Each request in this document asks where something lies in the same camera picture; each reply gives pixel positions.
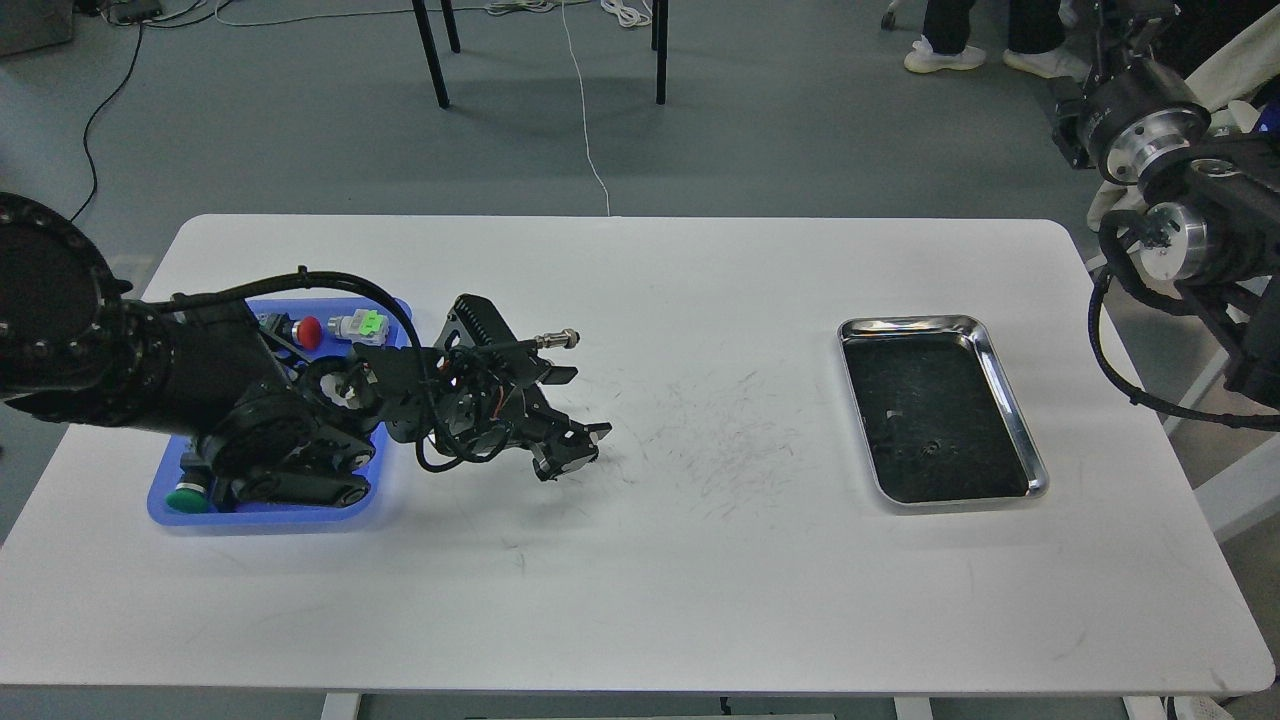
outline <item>metal connector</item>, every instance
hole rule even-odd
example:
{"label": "metal connector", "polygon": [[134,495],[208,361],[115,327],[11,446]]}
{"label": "metal connector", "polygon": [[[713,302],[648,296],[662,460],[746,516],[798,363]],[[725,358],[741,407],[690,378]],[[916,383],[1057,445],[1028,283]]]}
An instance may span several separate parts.
{"label": "metal connector", "polygon": [[564,328],[558,333],[547,333],[540,336],[534,336],[534,346],[538,350],[547,350],[548,347],[563,347],[564,350],[572,350],[580,336],[577,331],[572,328]]}

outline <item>black pants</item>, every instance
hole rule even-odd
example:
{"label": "black pants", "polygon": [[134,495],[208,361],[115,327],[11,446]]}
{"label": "black pants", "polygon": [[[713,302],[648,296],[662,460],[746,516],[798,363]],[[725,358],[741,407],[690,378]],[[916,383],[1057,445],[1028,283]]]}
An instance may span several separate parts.
{"label": "black pants", "polygon": [[[924,10],[924,37],[933,51],[955,55],[969,40],[969,9],[975,0],[929,0]],[[1048,53],[1066,38],[1057,17],[1059,0],[1009,0],[1009,49],[1014,53]]]}

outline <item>white sneaker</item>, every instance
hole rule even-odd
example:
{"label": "white sneaker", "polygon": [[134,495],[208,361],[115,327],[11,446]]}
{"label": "white sneaker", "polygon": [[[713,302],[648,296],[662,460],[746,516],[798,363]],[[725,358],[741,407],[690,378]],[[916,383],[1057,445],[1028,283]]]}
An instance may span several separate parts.
{"label": "white sneaker", "polygon": [[966,45],[964,53],[942,55],[924,37],[911,44],[911,50],[902,60],[902,67],[913,73],[936,73],[938,70],[972,70],[987,61],[987,53]]}
{"label": "white sneaker", "polygon": [[1089,64],[1061,47],[1034,55],[1005,50],[1005,64],[1042,78],[1070,77],[1075,82],[1084,82],[1089,76]]}

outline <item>red button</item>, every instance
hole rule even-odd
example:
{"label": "red button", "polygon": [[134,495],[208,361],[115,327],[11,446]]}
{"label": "red button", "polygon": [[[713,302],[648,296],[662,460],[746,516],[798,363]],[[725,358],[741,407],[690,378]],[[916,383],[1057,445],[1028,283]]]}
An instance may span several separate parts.
{"label": "red button", "polygon": [[315,350],[324,340],[324,328],[320,327],[320,320],[307,315],[293,325],[293,337],[303,350]]}

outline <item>person's leg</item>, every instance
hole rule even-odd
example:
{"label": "person's leg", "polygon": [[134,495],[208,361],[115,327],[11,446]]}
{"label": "person's leg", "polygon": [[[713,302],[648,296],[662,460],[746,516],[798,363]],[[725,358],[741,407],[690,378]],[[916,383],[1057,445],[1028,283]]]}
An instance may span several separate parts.
{"label": "person's leg", "polygon": [[1059,4],[1060,0],[1009,0],[1009,49],[1037,55],[1062,45],[1066,32],[1057,17]]}
{"label": "person's leg", "polygon": [[913,73],[972,70],[987,54],[965,45],[969,40],[969,9],[974,0],[929,0],[924,10],[924,35],[911,45],[902,67]]}
{"label": "person's leg", "polygon": [[1089,64],[1062,47],[1066,31],[1059,6],[1060,0],[1009,0],[1006,65],[1043,78],[1084,81]]}
{"label": "person's leg", "polygon": [[975,0],[929,0],[924,9],[924,38],[940,55],[964,51],[969,40],[969,10]]}

